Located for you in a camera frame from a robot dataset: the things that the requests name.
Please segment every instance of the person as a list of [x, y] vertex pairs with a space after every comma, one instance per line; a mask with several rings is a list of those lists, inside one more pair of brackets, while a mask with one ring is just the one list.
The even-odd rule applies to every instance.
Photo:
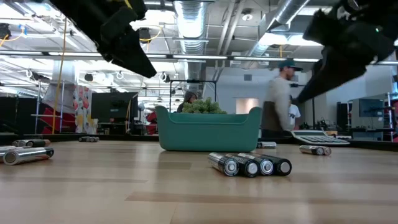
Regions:
[[278, 64], [279, 75], [269, 81], [266, 97], [262, 107], [262, 137], [272, 138], [283, 136], [283, 130], [290, 129], [289, 95], [290, 83], [295, 71], [302, 68], [295, 66], [292, 59]]
[[290, 95], [289, 99], [289, 118], [290, 118], [290, 128], [293, 130], [298, 130], [299, 127], [296, 124], [296, 121], [298, 120], [299, 117], [301, 117], [300, 110], [299, 108], [292, 104], [293, 101], [293, 96]]
[[185, 92], [184, 102], [182, 102], [182, 104], [180, 104], [180, 106], [178, 106], [177, 113], [182, 113], [184, 103], [193, 103], [195, 100], [197, 100], [197, 98], [198, 97], [194, 92], [191, 92], [191, 91]]

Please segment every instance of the white shirt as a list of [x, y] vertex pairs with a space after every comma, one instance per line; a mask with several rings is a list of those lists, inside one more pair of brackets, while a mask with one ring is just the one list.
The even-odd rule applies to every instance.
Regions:
[[294, 126], [295, 119], [299, 117], [301, 117], [299, 108], [296, 105], [290, 105], [289, 107], [290, 125]]

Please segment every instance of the computer screen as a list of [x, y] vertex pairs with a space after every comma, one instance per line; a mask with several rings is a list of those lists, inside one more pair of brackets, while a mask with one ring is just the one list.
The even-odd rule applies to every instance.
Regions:
[[110, 118], [126, 118], [129, 102], [130, 117], [138, 116], [138, 99], [136, 92], [128, 93], [93, 93], [91, 101], [91, 117], [100, 122], [108, 122]]
[[359, 99], [359, 117], [377, 117], [384, 116], [384, 100], [379, 99]]

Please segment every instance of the baseball cap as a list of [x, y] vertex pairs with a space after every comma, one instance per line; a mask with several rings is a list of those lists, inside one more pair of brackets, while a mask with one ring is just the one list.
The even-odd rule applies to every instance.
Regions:
[[278, 64], [279, 68], [284, 68], [284, 67], [289, 67], [289, 68], [294, 68], [295, 71], [302, 71], [303, 68], [297, 67], [295, 62], [292, 59], [286, 59], [284, 61], [279, 62]]

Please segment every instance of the poster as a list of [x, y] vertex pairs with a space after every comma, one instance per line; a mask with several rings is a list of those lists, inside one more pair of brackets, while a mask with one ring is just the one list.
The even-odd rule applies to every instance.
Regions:
[[85, 86], [76, 86], [73, 94], [76, 133], [97, 133], [98, 119], [91, 118], [92, 93], [93, 91]]

